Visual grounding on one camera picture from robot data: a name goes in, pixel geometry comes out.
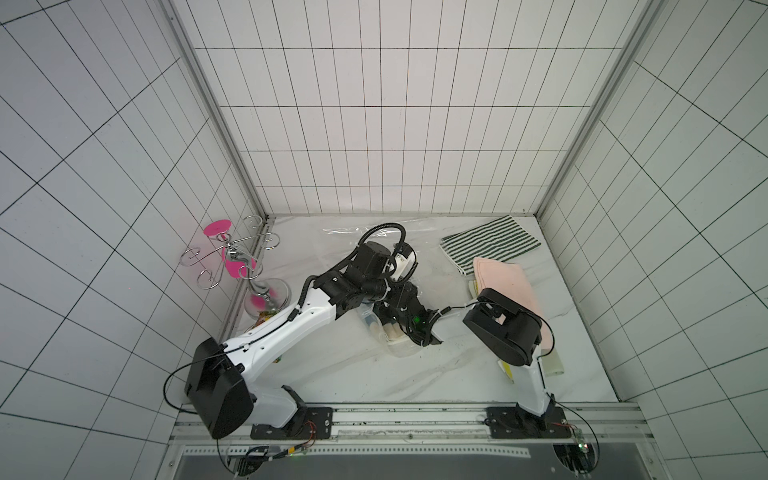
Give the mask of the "clear plastic vacuum bag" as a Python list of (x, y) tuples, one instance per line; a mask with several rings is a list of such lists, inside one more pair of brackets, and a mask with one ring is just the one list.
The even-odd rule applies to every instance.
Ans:
[(419, 299), (411, 277), (418, 267), (418, 256), (407, 243), (407, 231), (397, 222), (386, 222), (369, 229), (352, 252), (321, 275), (305, 279), (297, 304), (287, 319), (295, 321), (310, 312), (309, 295), (325, 294), (324, 304), (334, 320), (349, 311), (370, 304), (383, 324), (393, 324), (419, 347), (439, 345), (433, 332), (439, 319), (450, 309), (429, 309)]

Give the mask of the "blue and beige towel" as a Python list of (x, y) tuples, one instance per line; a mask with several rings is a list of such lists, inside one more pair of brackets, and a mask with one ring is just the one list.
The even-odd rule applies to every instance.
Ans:
[(397, 323), (383, 323), (373, 311), (372, 304), (362, 304), (356, 309), (369, 333), (394, 357), (405, 358), (420, 352)]

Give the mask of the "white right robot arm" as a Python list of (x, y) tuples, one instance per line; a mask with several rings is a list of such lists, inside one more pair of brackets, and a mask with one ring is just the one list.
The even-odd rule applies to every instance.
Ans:
[(553, 411), (555, 401), (540, 365), (545, 321), (498, 290), (486, 287), (466, 305), (428, 309), (419, 300), (417, 287), (407, 282), (375, 302), (372, 310), (383, 324), (400, 328), (411, 343), (422, 348), (474, 335), (511, 367), (521, 389), (516, 404), (523, 416), (543, 419)]

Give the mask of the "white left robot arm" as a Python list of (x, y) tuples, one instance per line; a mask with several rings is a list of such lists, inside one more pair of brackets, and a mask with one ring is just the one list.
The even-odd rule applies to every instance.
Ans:
[(417, 266), (405, 242), (393, 249), (366, 241), (321, 275), (311, 275), (298, 301), (269, 321), (219, 344), (196, 349), (185, 394), (210, 436), (220, 440), (251, 424), (298, 434), (306, 406), (289, 386), (263, 389), (259, 376), (302, 339), (363, 303), (383, 301), (408, 281)]

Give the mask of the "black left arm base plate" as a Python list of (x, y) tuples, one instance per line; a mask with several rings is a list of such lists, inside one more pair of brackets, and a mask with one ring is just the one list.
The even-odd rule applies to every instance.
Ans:
[(252, 440), (329, 439), (334, 409), (310, 406), (288, 385), (259, 396), (247, 423)]

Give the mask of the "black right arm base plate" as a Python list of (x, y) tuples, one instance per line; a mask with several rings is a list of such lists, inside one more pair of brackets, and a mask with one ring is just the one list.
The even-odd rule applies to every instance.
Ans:
[(493, 439), (570, 439), (572, 429), (566, 425), (563, 409), (551, 404), (537, 416), (519, 406), (488, 407), (484, 424)]

